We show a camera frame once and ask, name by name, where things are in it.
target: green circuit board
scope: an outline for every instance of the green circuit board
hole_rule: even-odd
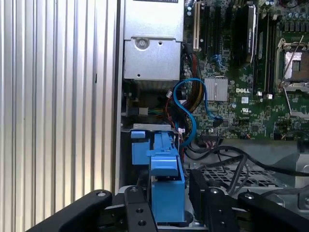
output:
[[[293,9],[287,9],[281,7],[278,2],[271,8],[265,8],[264,2],[259,2],[259,16],[262,13],[268,13],[271,15],[282,15],[281,22],[277,25],[276,42],[279,42],[281,38],[284,38],[287,42],[297,42],[303,35],[303,42],[309,43],[309,32],[286,32],[284,31],[284,23],[287,21],[285,18],[290,12],[299,12],[308,14],[308,6],[299,6]],[[212,1],[208,2],[208,5],[222,7],[222,22],[224,22],[225,11],[229,5],[228,1]],[[209,109],[211,109],[215,115],[219,115],[224,119],[221,126],[214,128],[213,121],[210,120],[205,111],[205,107],[201,104],[193,113],[197,121],[197,134],[217,136],[222,130],[228,127],[239,127],[241,131],[249,134],[251,139],[259,140],[272,140],[280,139],[278,134],[284,135],[289,131],[303,130],[309,131],[308,120],[290,116],[288,102],[284,93],[279,93],[274,88],[273,99],[259,98],[253,94],[253,76],[254,65],[255,68],[262,70],[263,59],[260,62],[255,62],[246,68],[234,68],[232,63],[232,44],[233,44],[233,23],[230,29],[221,30],[220,39],[220,52],[222,55],[222,61],[225,66],[225,72],[218,70],[216,65],[212,63],[207,57],[202,54],[198,54],[200,62],[202,63],[202,76],[204,78],[224,77],[228,78],[228,99],[221,102],[209,102]],[[188,28],[185,30],[185,37],[187,41],[191,39],[192,31]],[[237,89],[245,89],[244,92],[237,92]],[[291,102],[291,107],[303,112],[309,113],[309,96],[302,92],[294,92],[288,94],[288,98]],[[227,132],[226,138],[239,138],[239,133]]]

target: motherboard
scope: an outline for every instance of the motherboard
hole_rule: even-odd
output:
[[[250,12],[237,19],[244,4],[185,1],[184,41],[194,45],[199,57],[209,108],[223,119],[214,127],[200,104],[193,112],[197,134],[218,136],[226,130],[226,138],[239,138],[228,130],[237,127],[247,134],[245,139],[295,140],[301,135],[294,131],[309,131],[309,4],[248,2],[256,15],[253,54],[238,61],[236,33],[246,30],[242,22],[252,20]],[[192,77],[190,68],[182,75]]]

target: blue drive bracket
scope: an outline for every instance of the blue drive bracket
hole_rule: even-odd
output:
[[[150,149],[150,139],[146,139],[146,132],[141,130],[131,131],[132,139],[132,164],[148,165],[150,160],[147,151]]]
[[[180,156],[168,132],[154,134],[150,157],[152,211],[156,222],[184,221],[184,175]]]

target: corrugated aluminum surface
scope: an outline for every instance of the corrugated aluminum surface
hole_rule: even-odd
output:
[[[0,0],[0,232],[113,189],[116,0]]]

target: chip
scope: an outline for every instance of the chip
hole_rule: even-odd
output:
[[[228,127],[228,120],[223,120],[222,127]]]
[[[259,127],[257,125],[252,125],[252,132],[258,132]]]

